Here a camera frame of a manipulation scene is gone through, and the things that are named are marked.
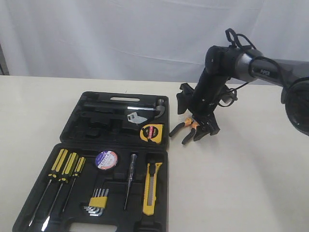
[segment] white curtain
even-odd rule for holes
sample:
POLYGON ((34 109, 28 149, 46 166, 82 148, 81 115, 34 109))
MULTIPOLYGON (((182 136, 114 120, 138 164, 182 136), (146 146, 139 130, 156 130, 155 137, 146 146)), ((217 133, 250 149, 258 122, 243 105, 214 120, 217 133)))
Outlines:
POLYGON ((309 61, 307 0, 0 0, 11 75, 196 82, 229 27, 309 61))

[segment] pliers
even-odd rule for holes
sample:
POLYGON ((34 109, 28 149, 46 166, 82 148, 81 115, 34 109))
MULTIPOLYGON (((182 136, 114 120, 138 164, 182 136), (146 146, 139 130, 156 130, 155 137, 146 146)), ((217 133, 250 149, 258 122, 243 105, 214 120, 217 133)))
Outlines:
POLYGON ((170 133, 169 137, 173 137, 178 131, 180 131, 181 128, 188 127, 191 125, 191 131, 190 133, 185 136, 185 138, 182 141, 182 144, 185 145, 187 144, 196 134, 197 132, 197 127, 199 124, 195 122, 192 118, 187 118, 184 122, 179 123, 170 133))

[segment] black plastic case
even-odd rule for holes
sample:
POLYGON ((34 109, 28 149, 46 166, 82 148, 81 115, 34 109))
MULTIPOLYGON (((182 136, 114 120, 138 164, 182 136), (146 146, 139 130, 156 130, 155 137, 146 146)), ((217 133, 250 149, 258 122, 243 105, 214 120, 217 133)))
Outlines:
POLYGON ((30 227, 28 223, 47 185, 51 166, 62 148, 66 148, 69 152, 76 152, 80 157, 85 157, 86 162, 80 177, 76 179, 67 209, 61 213, 72 180, 63 186, 45 232, 68 232, 70 225, 74 222, 114 225, 117 226, 117 232, 165 232, 168 210, 168 154, 166 152, 169 141, 168 133, 169 100, 166 96, 84 92, 60 136, 61 143, 54 147, 35 182, 13 226, 13 232, 41 231, 59 183, 51 183, 34 222, 30 227), (111 100, 113 98, 133 98, 139 101, 111 100), (154 118, 154 111, 124 110, 113 107, 117 104, 154 107, 158 99, 164 100, 165 112, 157 119, 154 118), (86 102, 91 104, 108 102, 111 107, 85 107, 86 102), (142 124, 128 122, 126 116, 132 112, 137 112, 139 116, 149 118, 149 120, 142 124), (140 139, 140 129, 146 124, 164 124, 161 144, 140 139), (111 171, 105 172, 95 166, 94 160, 103 150, 112 150, 118 155, 118 163, 111 171), (127 173, 132 153, 136 153, 138 157, 127 210, 124 210, 127 173), (145 176, 149 160, 163 163, 157 175, 156 204, 152 216, 142 213, 145 176), (83 209, 83 206, 88 205, 94 188, 109 189, 106 208, 100 217, 90 217, 83 209))

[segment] hammer head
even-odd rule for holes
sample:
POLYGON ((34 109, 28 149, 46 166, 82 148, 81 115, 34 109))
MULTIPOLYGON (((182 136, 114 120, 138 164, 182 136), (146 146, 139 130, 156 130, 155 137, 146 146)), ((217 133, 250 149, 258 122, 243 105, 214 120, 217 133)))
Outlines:
POLYGON ((158 100, 158 104, 157 104, 157 106, 155 107, 155 110, 156 110, 157 112, 159 112, 159 114, 158 114, 157 116, 155 116, 155 118, 159 118, 159 117, 161 117, 161 116, 164 114, 164 112, 165 112, 165 106, 164 106, 164 100, 163 100, 163 99, 159 99, 159 100, 158 100))

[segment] robotic arm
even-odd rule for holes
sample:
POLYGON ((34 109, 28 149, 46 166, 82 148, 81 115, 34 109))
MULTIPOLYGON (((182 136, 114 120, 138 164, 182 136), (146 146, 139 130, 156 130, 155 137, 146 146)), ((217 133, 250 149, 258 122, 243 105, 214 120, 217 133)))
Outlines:
POLYGON ((309 77, 301 73, 304 63, 266 58, 246 36, 232 29, 225 33, 231 45, 212 46, 206 53, 205 68, 196 88, 183 83, 182 91, 177 94, 178 114, 188 109, 199 124, 194 141, 206 134, 217 134, 220 128, 213 113, 215 108, 230 106, 237 100, 237 90, 257 78, 282 87, 281 102, 285 104, 288 118, 296 129, 309 136, 309 77), (242 45, 239 37, 249 45, 242 45), (225 84, 231 78, 246 83, 228 88, 225 84))

